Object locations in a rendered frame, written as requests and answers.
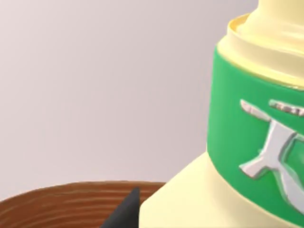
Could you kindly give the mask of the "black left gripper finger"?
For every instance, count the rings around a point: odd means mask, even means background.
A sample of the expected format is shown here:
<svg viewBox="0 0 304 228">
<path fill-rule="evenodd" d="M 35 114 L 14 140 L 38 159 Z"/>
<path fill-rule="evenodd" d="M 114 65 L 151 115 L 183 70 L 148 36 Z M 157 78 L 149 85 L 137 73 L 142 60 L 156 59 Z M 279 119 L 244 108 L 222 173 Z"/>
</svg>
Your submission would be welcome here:
<svg viewBox="0 0 304 228">
<path fill-rule="evenodd" d="M 139 228 L 140 189 L 134 188 L 99 228 Z"/>
</svg>

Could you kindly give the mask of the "cream and green trophy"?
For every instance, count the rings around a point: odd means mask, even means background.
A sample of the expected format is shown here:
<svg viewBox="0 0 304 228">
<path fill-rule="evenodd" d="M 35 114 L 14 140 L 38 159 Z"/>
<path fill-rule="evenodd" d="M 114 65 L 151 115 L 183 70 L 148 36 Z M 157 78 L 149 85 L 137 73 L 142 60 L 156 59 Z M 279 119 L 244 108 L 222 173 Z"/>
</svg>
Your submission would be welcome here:
<svg viewBox="0 0 304 228">
<path fill-rule="evenodd" d="M 214 51 L 206 151 L 139 228 L 304 228 L 304 0 L 258 0 Z"/>
</svg>

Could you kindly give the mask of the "brown wooden coaster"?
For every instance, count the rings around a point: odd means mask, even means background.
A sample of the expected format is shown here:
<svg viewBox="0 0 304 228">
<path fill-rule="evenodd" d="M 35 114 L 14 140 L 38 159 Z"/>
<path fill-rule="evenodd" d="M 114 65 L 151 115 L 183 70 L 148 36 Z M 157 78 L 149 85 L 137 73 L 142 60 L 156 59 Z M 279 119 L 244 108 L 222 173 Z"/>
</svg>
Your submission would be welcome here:
<svg viewBox="0 0 304 228">
<path fill-rule="evenodd" d="M 143 202 L 163 185 L 90 181 L 31 190 L 0 201 L 0 228 L 99 228 L 134 188 Z"/>
</svg>

